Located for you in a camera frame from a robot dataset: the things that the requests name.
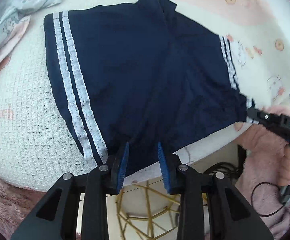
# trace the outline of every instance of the white floor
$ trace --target white floor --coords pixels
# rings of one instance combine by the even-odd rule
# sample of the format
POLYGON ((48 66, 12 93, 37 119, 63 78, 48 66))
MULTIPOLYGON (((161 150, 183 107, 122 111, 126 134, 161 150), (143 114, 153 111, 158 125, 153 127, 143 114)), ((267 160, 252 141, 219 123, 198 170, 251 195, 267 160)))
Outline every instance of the white floor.
MULTIPOLYGON (((213 164, 219 162, 230 162, 234 165, 237 165, 237 145, 234 143, 229 143, 222 149, 216 151, 215 153, 201 159, 197 163, 195 163, 192 167, 198 172, 204 172, 207 168, 212 166, 213 164)), ((149 181, 150 187, 153 189, 166 194, 164 189, 164 185, 162 182, 162 178, 156 178, 149 181)), ((106 197, 107 199, 107 219, 108 219, 108 229, 109 229, 109 239, 110 240, 120 240, 120 230, 118 225, 118 220, 116 216, 116 196, 109 195, 106 197)), ((155 214, 161 211, 168 203, 164 198, 149 192, 150 206, 152 214, 155 214)), ((84 203, 84 195, 81 196, 81 204, 78 213, 78 221, 77 221, 77 231, 81 231, 81 222, 82 222, 82 211, 83 211, 83 203, 84 203)), ((138 188, 135 185, 124 187, 124 197, 122 201, 122 208, 125 212, 135 216, 146 216, 146 205, 145 205, 145 193, 144 189, 138 188)), ((164 229, 169 230, 172 228, 171 220, 168 213, 165 215, 158 217, 155 220, 160 226, 164 229)), ((135 221, 134 223, 138 228, 142 229, 143 232, 147 231, 147 224, 143 221, 135 221)), ((154 227, 155 236, 163 233, 164 231, 158 227, 154 227)), ((134 240, 140 239, 136 234, 134 229, 132 229, 129 225, 126 228, 125 233, 126 240, 134 240)), ((172 231, 164 238, 161 239, 176 239, 176 230, 172 231)))

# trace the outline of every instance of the black cable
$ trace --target black cable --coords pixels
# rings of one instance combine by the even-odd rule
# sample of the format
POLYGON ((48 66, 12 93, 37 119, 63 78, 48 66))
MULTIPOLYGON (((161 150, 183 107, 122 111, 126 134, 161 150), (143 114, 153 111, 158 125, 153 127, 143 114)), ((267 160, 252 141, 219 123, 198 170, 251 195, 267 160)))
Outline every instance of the black cable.
POLYGON ((213 175, 216 172, 222 172, 231 181, 239 177, 238 172, 237 172, 237 167, 235 167, 232 163, 227 163, 227 162, 216 163, 213 166, 209 167, 203 173, 208 174, 208 175, 213 175))
POLYGON ((257 188, 258 186, 263 185, 263 184, 271 185, 271 186, 275 186, 275 187, 278 188, 278 190, 280 190, 280 187, 277 186, 276 184, 272 183, 272 182, 266 182, 266 181, 263 181, 263 182, 257 184, 257 185, 255 186, 255 188, 253 189, 253 191, 252 191, 252 195, 251 195, 251 206, 254 208, 255 212, 256 212, 260 217, 264 217, 264 218, 266 218, 266 217, 270 217, 270 216, 275 215, 277 212, 279 212, 279 211, 280 211, 280 210, 285 206, 285 204, 282 205, 278 210, 276 210, 275 212, 273 212, 273 213, 271 213, 271 214, 268 214, 268 215, 262 215, 262 214, 258 213, 258 212, 256 211, 255 207, 253 206, 253 195, 254 195, 254 191, 256 190, 256 188, 257 188))

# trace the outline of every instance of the finger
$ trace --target finger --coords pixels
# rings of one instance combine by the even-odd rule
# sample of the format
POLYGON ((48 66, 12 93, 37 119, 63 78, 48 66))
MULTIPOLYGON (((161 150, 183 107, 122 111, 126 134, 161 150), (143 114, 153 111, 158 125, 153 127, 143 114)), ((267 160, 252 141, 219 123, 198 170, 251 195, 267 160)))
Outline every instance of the finger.
POLYGON ((283 179, 290 180, 290 171, 288 171, 284 168, 281 168, 280 169, 280 177, 283 179))
POLYGON ((286 145, 284 148, 284 155, 285 157, 287 157, 288 159, 290 159, 290 146, 286 145))
POLYGON ((284 179, 284 178, 279 178, 278 181, 277 181, 277 185, 280 186, 280 187, 283 187, 283 186, 288 186, 290 185, 290 180, 288 179, 284 179))
POLYGON ((281 160, 281 167, 287 171, 290 171, 290 159, 288 159, 286 156, 284 156, 281 160))

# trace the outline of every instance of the navy shorts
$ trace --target navy shorts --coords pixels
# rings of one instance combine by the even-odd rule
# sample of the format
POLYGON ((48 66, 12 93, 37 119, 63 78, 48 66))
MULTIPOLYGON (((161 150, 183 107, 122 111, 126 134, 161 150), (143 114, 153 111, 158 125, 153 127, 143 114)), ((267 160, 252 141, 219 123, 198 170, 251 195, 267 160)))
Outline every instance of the navy shorts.
POLYGON ((126 176, 237 121, 253 105, 239 92, 229 41, 138 0, 49 14, 46 61, 61 116, 92 167, 130 144, 126 176))

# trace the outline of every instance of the pink cloth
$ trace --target pink cloth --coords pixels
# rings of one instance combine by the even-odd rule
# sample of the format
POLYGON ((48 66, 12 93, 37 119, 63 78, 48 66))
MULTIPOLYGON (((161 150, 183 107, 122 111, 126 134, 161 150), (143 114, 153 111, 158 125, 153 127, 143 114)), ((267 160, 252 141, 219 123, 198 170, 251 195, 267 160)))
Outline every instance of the pink cloth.
POLYGON ((13 50, 16 44, 20 41, 23 37, 28 25, 31 16, 25 16, 20 20, 19 23, 13 26, 10 35, 7 37, 4 45, 0 48, 0 62, 13 50))
POLYGON ((0 180, 0 233, 7 240, 44 194, 0 180))
MULTIPOLYGON (((269 113, 290 115, 284 106, 273 106, 269 113)), ((253 124, 235 142, 251 151, 244 163, 244 171, 236 183, 236 187, 251 203, 254 187, 263 181, 277 184, 281 158, 287 142, 281 137, 266 130, 262 125, 253 124)), ((253 196, 254 208, 260 214, 271 214, 282 204, 278 201, 278 190, 271 185, 259 186, 253 196)), ((290 206, 282 208, 277 214, 262 218, 270 229, 274 239, 280 239, 290 227, 290 206)))

